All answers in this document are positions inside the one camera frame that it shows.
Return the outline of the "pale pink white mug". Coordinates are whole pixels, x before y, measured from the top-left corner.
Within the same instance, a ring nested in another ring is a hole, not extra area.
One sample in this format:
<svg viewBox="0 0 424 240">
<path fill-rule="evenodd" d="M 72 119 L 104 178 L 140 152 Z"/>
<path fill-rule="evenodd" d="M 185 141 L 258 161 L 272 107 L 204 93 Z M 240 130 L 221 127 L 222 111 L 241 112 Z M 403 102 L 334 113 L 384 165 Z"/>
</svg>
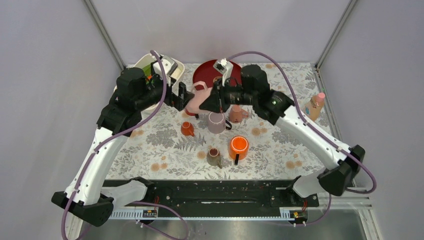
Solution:
<svg viewBox="0 0 424 240">
<path fill-rule="evenodd" d="M 199 104 L 201 103 L 200 93 L 211 92 L 212 88 L 208 87 L 204 81 L 197 81 L 192 85 L 192 90 L 194 91 L 194 98 L 189 101 L 185 109 L 194 114 L 209 114 L 199 113 Z"/>
</svg>

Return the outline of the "lilac mug black handle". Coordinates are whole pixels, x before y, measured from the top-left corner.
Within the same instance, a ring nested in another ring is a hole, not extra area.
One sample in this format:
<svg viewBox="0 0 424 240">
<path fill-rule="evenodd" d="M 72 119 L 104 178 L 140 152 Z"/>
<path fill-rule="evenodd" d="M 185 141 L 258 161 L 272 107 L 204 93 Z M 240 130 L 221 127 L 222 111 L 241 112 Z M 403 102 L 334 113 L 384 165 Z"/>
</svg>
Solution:
<svg viewBox="0 0 424 240">
<path fill-rule="evenodd" d="M 220 134 L 233 128 L 224 113 L 211 112 L 207 118 L 207 129 L 213 134 Z"/>
</svg>

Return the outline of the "small orange cup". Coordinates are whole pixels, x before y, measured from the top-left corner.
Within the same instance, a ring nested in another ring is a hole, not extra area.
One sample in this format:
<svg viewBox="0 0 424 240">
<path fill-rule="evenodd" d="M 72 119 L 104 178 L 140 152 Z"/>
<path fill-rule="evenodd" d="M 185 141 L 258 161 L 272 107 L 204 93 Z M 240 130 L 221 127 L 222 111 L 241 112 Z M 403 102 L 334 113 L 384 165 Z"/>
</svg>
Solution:
<svg viewBox="0 0 424 240">
<path fill-rule="evenodd" d="M 188 121 L 182 123 L 180 131 L 184 136 L 195 136 L 194 126 Z"/>
</svg>

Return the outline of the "round red lacquer tray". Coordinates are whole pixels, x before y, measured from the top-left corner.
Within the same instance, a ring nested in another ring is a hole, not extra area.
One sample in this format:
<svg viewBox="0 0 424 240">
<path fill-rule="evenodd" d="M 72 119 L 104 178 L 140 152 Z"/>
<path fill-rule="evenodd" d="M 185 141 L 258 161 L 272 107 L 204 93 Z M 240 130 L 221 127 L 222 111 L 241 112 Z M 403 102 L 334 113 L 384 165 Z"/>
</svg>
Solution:
<svg viewBox="0 0 424 240">
<path fill-rule="evenodd" d="M 209 60 L 202 63 L 194 72 L 192 77 L 192 93 L 197 98 L 207 98 L 215 85 L 225 94 L 227 93 L 242 93 L 241 66 L 230 61 L 232 71 L 230 76 L 225 78 L 223 85 L 223 74 L 214 68 L 215 60 Z"/>
</svg>

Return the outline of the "orange mug black handle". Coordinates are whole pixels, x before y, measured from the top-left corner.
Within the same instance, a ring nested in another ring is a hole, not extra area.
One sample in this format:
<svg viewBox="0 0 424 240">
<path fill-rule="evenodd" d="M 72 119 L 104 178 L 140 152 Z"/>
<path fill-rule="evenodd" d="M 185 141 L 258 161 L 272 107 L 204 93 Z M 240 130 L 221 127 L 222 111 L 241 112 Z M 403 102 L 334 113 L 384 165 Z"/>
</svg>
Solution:
<svg viewBox="0 0 424 240">
<path fill-rule="evenodd" d="M 236 166 L 247 157 L 249 145 L 248 139 L 241 135 L 236 135 L 229 141 L 228 155 Z"/>
</svg>

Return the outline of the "brown small mug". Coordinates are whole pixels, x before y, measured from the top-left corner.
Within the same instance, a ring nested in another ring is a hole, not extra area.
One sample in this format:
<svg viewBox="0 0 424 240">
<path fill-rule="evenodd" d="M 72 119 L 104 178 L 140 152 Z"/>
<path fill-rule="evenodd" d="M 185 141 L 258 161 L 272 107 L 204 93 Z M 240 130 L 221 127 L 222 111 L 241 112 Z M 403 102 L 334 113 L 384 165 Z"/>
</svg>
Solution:
<svg viewBox="0 0 424 240">
<path fill-rule="evenodd" d="M 213 167 L 218 167 L 220 169 L 223 168 L 222 157 L 221 157 L 220 151 L 217 148 L 209 149 L 206 156 L 206 161 L 209 165 Z"/>
</svg>

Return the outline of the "red glossy mug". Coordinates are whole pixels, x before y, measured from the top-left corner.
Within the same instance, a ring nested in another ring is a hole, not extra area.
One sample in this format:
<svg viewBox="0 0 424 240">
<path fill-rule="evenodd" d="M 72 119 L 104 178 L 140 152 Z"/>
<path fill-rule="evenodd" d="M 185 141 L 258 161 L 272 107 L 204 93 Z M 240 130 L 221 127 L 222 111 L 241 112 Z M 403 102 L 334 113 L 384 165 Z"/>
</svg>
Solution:
<svg viewBox="0 0 424 240">
<path fill-rule="evenodd" d="M 188 111 L 187 109 L 184 109 L 184 112 L 185 112 L 186 115 L 188 115 L 190 117 L 195 117 L 197 120 L 199 119 L 198 114 L 192 113 L 192 112 Z"/>
</svg>

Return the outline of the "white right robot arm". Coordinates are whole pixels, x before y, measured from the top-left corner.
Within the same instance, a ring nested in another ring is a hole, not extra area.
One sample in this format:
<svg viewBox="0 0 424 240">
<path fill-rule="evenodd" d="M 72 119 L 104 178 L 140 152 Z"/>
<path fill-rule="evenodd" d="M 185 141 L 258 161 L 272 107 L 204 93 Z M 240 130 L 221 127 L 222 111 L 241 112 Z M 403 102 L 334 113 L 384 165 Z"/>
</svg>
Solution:
<svg viewBox="0 0 424 240">
<path fill-rule="evenodd" d="M 267 74 L 256 64 L 243 67 L 239 78 L 232 77 L 233 64 L 225 59 L 217 60 L 213 68 L 221 77 L 209 87 L 197 90 L 186 110 L 192 114 L 224 113 L 232 105 L 252 106 L 256 115 L 294 135 L 312 151 L 324 165 L 317 173 L 299 176 L 287 191 L 287 201 L 293 206 L 301 205 L 313 194 L 327 192 L 341 196 L 348 185 L 363 168 L 364 149 L 351 147 L 319 128 L 299 109 L 298 102 L 281 91 L 272 90 Z"/>
</svg>

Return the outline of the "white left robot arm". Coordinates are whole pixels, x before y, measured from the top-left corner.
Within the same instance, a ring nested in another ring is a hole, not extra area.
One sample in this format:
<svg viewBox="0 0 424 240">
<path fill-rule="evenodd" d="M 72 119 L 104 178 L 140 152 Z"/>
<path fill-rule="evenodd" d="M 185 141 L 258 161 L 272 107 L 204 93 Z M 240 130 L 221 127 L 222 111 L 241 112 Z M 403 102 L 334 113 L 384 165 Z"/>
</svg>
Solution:
<svg viewBox="0 0 424 240">
<path fill-rule="evenodd" d="M 183 110 L 194 97 L 186 85 L 167 82 L 157 73 L 146 75 L 141 68 L 124 69 L 116 80 L 116 90 L 97 120 L 93 144 L 83 165 L 65 191 L 55 192 L 51 201 L 81 220 L 100 227 L 112 212 L 139 201 L 148 206 L 157 200 L 155 185 L 142 177 L 103 189 L 108 171 L 133 130 L 144 122 L 141 112 L 152 105 L 166 104 Z"/>
</svg>

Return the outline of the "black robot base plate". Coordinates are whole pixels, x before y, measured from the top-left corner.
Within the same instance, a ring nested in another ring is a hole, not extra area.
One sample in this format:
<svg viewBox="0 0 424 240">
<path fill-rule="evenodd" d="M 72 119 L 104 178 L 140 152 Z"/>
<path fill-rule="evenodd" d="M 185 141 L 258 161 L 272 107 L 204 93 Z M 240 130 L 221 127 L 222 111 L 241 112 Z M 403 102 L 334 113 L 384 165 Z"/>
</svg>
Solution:
<svg viewBox="0 0 424 240">
<path fill-rule="evenodd" d="M 167 206 L 182 217 L 272 216 L 279 208 L 301 210 L 304 200 L 286 194 L 290 180 L 153 180 L 142 204 Z"/>
</svg>

